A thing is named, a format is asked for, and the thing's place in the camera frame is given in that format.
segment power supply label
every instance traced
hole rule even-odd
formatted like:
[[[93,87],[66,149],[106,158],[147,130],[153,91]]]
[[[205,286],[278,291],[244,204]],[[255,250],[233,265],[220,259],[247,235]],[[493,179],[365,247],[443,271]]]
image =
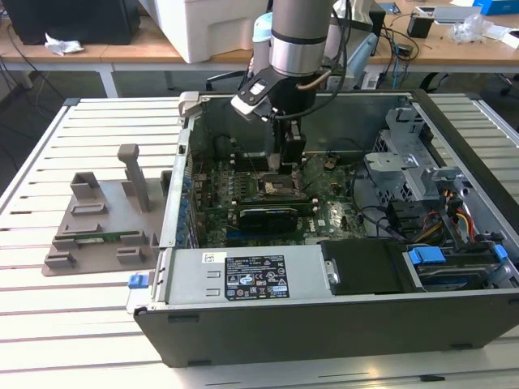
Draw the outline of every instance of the power supply label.
[[[229,301],[288,298],[285,257],[225,259],[225,298]]]

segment gray floor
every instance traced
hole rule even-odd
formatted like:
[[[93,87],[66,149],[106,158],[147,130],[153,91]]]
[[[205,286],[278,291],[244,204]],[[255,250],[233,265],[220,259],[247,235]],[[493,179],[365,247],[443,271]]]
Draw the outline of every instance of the gray floor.
[[[205,89],[207,77],[218,73],[184,71],[175,72],[176,89],[168,91],[165,86],[165,77],[161,72],[122,72],[116,74],[116,81],[123,97],[144,96],[177,96],[187,90]],[[404,82],[404,89],[416,88],[425,75],[412,74]],[[105,97],[97,73],[86,72],[53,72],[48,75],[49,81],[65,97]],[[390,88],[392,80],[389,78],[383,88]],[[233,92],[238,81],[226,80],[215,84],[219,92]],[[519,92],[517,90],[509,96],[502,97],[500,90],[505,85],[495,75],[450,75],[445,79],[437,92],[475,92],[478,93],[497,113],[499,113],[514,128],[519,126]],[[39,105],[34,106],[36,96],[39,95]],[[16,167],[22,165],[37,139],[50,124],[53,112],[61,106],[61,99],[48,87],[37,79],[34,88],[26,96],[19,96],[6,109],[0,112],[0,193],[2,193],[11,179],[15,176]]]

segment small black device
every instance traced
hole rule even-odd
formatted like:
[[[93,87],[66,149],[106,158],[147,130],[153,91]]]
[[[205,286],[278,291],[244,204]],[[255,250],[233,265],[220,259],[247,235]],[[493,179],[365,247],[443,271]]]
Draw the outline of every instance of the small black device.
[[[405,45],[403,43],[397,43],[398,48],[398,57],[400,58],[410,58],[413,53],[413,46]]]
[[[386,11],[380,6],[378,2],[372,2],[369,13],[371,22],[373,22],[373,32],[376,35],[376,45],[371,52],[371,55],[375,55],[376,46],[379,44],[380,32],[382,31],[382,25],[384,24],[384,18],[386,17]]]
[[[411,38],[427,38],[433,21],[431,17],[412,14],[407,26],[407,35]]]

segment white plastic bag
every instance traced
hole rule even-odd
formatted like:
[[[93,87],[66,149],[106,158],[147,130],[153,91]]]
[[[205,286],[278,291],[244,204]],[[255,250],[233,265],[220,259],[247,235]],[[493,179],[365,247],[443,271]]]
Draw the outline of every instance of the white plastic bag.
[[[483,33],[492,25],[480,14],[474,14],[465,19],[463,24],[454,24],[449,30],[449,36],[456,43],[485,41]]]
[[[45,34],[47,41],[45,42],[45,47],[52,51],[54,54],[64,56],[69,53],[77,53],[78,51],[83,51],[84,48],[78,41],[59,41],[49,36],[49,34]]]

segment slotted metal tabletop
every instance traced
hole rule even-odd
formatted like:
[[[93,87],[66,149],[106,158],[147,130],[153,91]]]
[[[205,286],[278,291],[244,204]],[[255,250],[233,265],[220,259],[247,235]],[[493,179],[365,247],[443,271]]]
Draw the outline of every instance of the slotted metal tabletop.
[[[459,95],[431,95],[504,188],[519,201],[519,135],[482,100]],[[433,140],[447,165],[455,166],[444,145]]]
[[[74,173],[123,179],[118,146],[137,143],[144,175],[160,177],[174,164],[177,107],[177,99],[157,98],[85,99],[62,108],[0,198],[0,387],[519,386],[519,328],[474,351],[173,370],[126,312],[129,272],[45,278],[41,266]],[[276,332],[268,334],[275,352]],[[423,374],[447,380],[421,383]]]

